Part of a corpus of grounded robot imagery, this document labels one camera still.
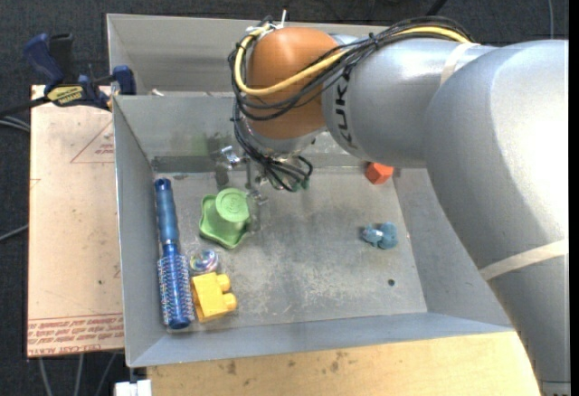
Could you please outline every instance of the yellow lego brick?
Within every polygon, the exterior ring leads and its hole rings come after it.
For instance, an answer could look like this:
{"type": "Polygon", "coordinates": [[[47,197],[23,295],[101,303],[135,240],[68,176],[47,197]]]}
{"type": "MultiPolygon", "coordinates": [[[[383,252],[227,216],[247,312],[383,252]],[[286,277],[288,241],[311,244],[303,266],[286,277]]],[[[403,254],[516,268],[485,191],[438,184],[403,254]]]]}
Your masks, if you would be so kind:
{"type": "Polygon", "coordinates": [[[191,279],[191,287],[199,322],[216,319],[237,307],[235,295],[225,293],[231,288],[231,281],[226,274],[211,272],[195,276],[191,279]]]}

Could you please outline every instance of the blue brush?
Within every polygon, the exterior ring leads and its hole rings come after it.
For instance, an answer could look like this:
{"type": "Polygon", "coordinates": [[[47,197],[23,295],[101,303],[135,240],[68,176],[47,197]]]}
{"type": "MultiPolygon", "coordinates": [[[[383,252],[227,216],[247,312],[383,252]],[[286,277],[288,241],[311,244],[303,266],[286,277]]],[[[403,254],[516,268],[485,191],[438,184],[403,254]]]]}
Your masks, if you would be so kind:
{"type": "Polygon", "coordinates": [[[179,229],[171,181],[155,181],[159,241],[163,248],[157,262],[163,322],[169,328],[185,328],[195,320],[189,272],[185,256],[179,253],[179,229]]]}

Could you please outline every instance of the clear plastic object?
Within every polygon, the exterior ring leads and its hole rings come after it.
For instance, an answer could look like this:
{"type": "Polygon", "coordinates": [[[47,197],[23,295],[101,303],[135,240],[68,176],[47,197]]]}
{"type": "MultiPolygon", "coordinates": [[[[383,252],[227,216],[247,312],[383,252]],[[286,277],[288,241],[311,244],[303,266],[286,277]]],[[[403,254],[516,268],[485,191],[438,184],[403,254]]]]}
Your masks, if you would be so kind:
{"type": "Polygon", "coordinates": [[[219,267],[219,255],[214,250],[199,250],[191,255],[189,270],[192,276],[216,272],[219,267]]]}

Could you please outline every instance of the black carpet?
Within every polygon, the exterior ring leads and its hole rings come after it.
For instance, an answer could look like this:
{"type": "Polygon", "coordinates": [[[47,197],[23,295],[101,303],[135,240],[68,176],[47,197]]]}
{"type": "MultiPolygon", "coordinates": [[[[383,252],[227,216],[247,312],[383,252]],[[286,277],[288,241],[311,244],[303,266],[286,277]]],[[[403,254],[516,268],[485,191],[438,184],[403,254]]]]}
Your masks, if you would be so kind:
{"type": "MultiPolygon", "coordinates": [[[[259,21],[289,9],[289,19],[306,22],[391,24],[424,15],[435,0],[0,0],[0,110],[28,100],[29,86],[44,84],[23,56],[24,44],[38,33],[72,33],[75,69],[106,73],[105,15],[158,14],[210,16],[259,21]]],[[[569,0],[551,0],[553,36],[568,38],[569,0]]],[[[449,0],[439,14],[460,22],[479,42],[503,45],[548,38],[547,0],[449,0]]],[[[27,112],[19,114],[28,119],[27,112]]],[[[27,223],[29,139],[0,126],[0,236],[27,223]]],[[[0,394],[43,394],[37,361],[25,357],[27,276],[26,232],[0,241],[0,394]]],[[[93,394],[110,354],[87,354],[81,394],[93,394]]],[[[78,357],[46,360],[55,395],[72,394],[78,357]]],[[[128,378],[119,356],[101,394],[128,378]]]]}

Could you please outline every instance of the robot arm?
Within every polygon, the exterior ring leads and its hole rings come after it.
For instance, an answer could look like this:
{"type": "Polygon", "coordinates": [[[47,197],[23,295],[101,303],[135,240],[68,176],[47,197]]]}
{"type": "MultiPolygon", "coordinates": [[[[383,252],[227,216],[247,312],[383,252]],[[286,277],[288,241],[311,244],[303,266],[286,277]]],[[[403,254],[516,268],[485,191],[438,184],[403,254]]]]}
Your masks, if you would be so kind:
{"type": "Polygon", "coordinates": [[[236,135],[274,185],[304,182],[325,129],[363,160],[426,167],[537,379],[570,382],[568,42],[483,46],[440,18],[359,40],[265,22],[231,64],[236,135]]]}

